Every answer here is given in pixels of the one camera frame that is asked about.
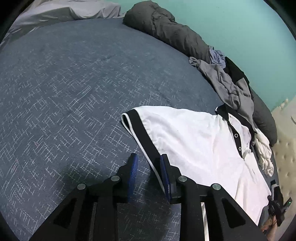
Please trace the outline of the person right hand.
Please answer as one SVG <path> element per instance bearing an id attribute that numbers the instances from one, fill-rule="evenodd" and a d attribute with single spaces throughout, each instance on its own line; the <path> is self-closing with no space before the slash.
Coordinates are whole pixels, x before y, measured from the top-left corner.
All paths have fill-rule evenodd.
<path id="1" fill-rule="evenodd" d="M 260 230 L 265 233 L 267 240 L 275 241 L 275 233 L 278 229 L 276 216 L 269 217 L 268 220 L 260 227 Z"/>

